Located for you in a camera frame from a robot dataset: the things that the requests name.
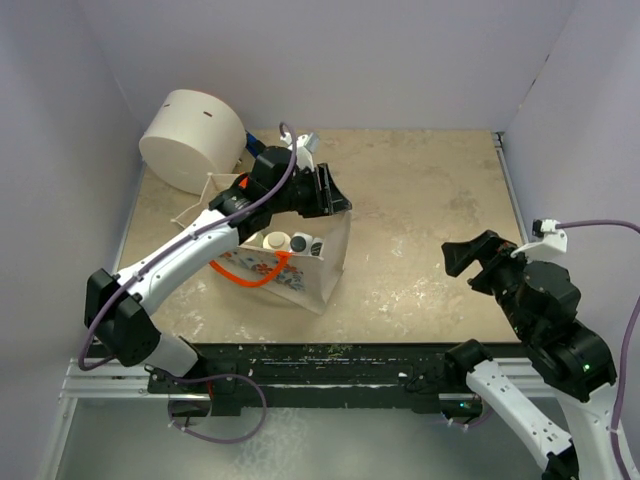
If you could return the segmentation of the white square bottle dark cap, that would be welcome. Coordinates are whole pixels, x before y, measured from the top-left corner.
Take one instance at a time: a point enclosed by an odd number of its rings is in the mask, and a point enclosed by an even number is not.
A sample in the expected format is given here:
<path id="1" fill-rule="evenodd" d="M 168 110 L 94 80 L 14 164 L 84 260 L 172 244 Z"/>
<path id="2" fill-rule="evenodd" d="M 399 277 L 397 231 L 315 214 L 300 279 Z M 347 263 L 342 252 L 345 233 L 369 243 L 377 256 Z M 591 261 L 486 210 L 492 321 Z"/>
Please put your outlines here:
<path id="1" fill-rule="evenodd" d="M 294 254 L 309 255 L 313 237 L 303 232 L 296 232 L 290 239 L 290 251 Z"/>

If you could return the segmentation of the canvas bag orange handles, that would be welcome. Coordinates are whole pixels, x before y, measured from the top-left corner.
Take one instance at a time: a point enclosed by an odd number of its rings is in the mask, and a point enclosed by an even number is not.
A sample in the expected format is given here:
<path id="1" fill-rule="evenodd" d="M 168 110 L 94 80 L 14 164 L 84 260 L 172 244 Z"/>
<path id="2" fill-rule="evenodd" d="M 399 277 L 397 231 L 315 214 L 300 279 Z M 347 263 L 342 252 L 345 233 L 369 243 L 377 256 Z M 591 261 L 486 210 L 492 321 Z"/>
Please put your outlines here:
<path id="1" fill-rule="evenodd" d="M 248 288 L 263 288 L 313 313 L 325 311 L 344 271 L 351 227 L 351 213 L 304 219 L 297 213 L 275 215 L 261 233 L 282 231 L 289 236 L 303 232 L 324 239 L 321 256 L 290 253 L 284 266 L 276 251 L 243 247 L 215 260 L 214 269 L 231 282 Z"/>

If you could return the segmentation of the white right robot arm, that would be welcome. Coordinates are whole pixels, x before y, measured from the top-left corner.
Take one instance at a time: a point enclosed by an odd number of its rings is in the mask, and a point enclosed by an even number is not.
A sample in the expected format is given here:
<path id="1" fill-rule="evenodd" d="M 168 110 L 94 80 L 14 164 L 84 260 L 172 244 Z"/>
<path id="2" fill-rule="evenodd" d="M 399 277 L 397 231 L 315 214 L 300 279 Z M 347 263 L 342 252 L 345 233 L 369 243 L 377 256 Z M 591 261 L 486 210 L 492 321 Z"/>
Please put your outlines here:
<path id="1" fill-rule="evenodd" d="M 533 404 L 476 340 L 447 352 L 446 383 L 478 394 L 526 446 L 542 478 L 636 479 L 619 418 L 622 371 L 604 339 L 578 320 L 581 292 L 553 261 L 566 252 L 567 235 L 554 220 L 535 222 L 534 234 L 536 241 L 518 246 L 487 230 L 441 250 L 451 277 L 480 265 L 470 288 L 497 302 L 567 426 Z"/>

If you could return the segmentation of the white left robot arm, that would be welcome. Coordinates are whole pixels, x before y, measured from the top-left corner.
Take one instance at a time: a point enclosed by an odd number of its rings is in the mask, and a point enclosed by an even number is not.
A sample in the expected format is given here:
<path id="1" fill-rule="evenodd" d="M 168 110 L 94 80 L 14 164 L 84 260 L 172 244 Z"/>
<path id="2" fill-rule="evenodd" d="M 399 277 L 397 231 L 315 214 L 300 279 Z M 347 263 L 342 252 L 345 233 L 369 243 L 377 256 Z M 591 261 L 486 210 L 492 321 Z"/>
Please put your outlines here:
<path id="1" fill-rule="evenodd" d="M 329 217 L 350 211 L 329 167 L 300 167 L 294 150 L 265 148 L 252 169 L 218 193 L 192 223 L 154 253 L 111 274 L 87 281 L 84 323 L 110 358 L 170 375 L 184 392 L 202 387 L 205 361 L 188 341 L 161 332 L 152 316 L 174 290 L 210 261 L 270 225 L 276 214 Z"/>

